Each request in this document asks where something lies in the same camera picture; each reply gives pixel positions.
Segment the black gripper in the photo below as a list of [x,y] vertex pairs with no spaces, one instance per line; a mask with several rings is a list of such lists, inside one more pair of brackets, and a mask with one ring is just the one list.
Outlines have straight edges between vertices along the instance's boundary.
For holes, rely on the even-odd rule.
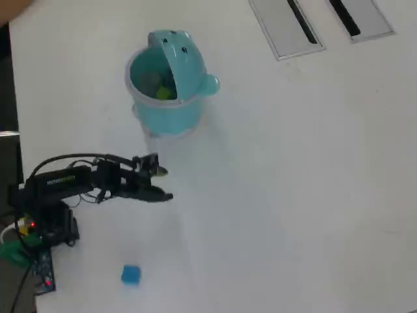
[[148,203],[166,202],[172,199],[172,193],[167,193],[157,186],[151,186],[150,177],[164,177],[167,169],[152,165],[148,159],[118,159],[119,164],[128,169],[120,169],[121,183],[117,196],[136,199]]

